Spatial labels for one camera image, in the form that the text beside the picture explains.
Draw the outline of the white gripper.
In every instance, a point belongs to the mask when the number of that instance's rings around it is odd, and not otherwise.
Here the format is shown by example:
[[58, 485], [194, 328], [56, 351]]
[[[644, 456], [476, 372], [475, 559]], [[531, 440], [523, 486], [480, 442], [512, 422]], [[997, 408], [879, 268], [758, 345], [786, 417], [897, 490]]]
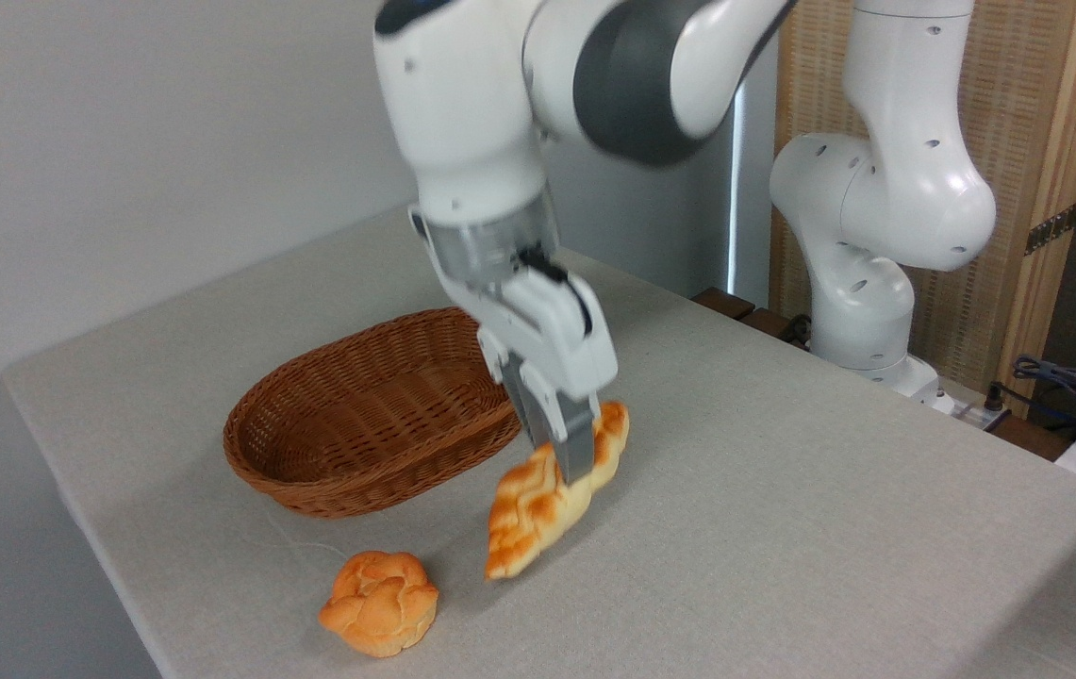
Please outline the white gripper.
[[[614, 343], [601, 305], [580, 275], [555, 282], [537, 270], [521, 270], [505, 282], [475, 292], [478, 344], [491, 378], [502, 384], [521, 428], [535, 448], [551, 444], [565, 485], [592, 472], [597, 411], [586, 399], [617, 374]], [[556, 413], [543, 412], [521, 366], [556, 391]]]

